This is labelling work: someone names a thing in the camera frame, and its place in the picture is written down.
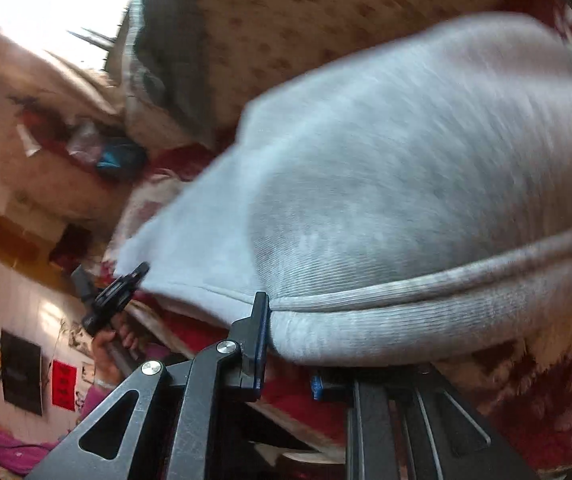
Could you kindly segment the person's left hand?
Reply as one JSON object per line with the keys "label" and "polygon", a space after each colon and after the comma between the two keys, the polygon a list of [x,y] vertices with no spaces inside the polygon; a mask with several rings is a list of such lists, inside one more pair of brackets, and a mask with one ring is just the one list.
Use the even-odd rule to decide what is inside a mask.
{"label": "person's left hand", "polygon": [[141,359],[146,346],[143,326],[129,313],[121,312],[115,315],[92,340],[94,386],[103,391],[111,391],[123,381],[124,373],[119,365],[117,348],[124,350],[133,359]]}

